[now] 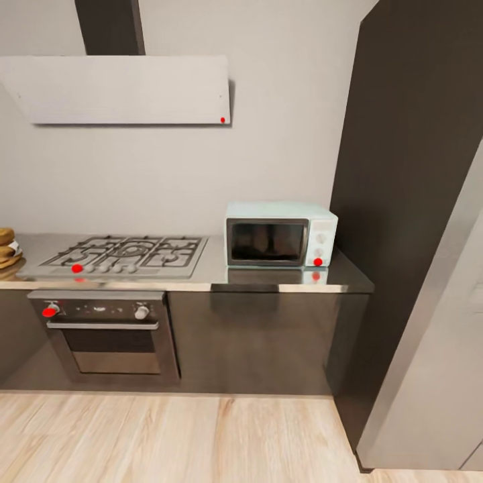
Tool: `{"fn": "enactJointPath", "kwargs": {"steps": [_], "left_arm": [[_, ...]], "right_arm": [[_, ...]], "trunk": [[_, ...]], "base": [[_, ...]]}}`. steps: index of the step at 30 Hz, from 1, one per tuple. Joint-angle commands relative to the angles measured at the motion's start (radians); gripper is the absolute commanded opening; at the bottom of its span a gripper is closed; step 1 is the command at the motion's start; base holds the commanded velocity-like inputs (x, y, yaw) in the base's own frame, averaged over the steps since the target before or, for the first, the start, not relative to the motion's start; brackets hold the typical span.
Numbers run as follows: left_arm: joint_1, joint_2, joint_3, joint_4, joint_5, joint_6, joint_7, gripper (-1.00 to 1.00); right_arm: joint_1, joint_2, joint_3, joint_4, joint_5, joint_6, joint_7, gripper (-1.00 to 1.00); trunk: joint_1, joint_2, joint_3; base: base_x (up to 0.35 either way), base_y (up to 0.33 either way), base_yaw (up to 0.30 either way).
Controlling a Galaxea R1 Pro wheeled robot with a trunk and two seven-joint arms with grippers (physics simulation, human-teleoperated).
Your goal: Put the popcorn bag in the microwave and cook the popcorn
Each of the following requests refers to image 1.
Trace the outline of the microwave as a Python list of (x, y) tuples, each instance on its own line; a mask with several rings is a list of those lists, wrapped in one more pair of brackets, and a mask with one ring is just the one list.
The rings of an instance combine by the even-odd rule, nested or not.
[(338, 219), (316, 202), (230, 201), (223, 221), (227, 266), (331, 263)]

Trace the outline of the popcorn bag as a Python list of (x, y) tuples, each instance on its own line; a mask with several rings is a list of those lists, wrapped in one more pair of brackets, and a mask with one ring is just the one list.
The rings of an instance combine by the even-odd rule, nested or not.
[(0, 268), (14, 265), (23, 256), (16, 236), (11, 227), (0, 227)]

